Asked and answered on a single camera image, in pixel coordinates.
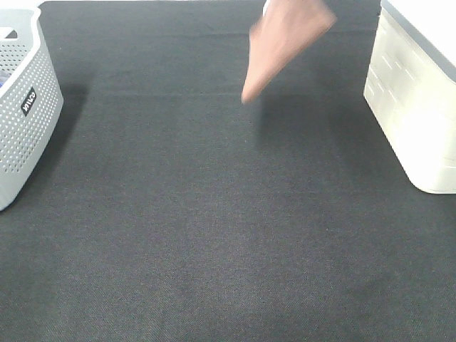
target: white storage box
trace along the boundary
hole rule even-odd
[[[38,22],[39,9],[0,9],[0,210],[11,204],[35,168],[63,105]]]
[[[444,18],[427,22],[438,26],[439,20]],[[431,193],[456,193],[456,41],[454,31],[448,32],[453,23],[440,25],[441,32],[433,28],[437,44],[383,0],[364,89],[410,181]]]

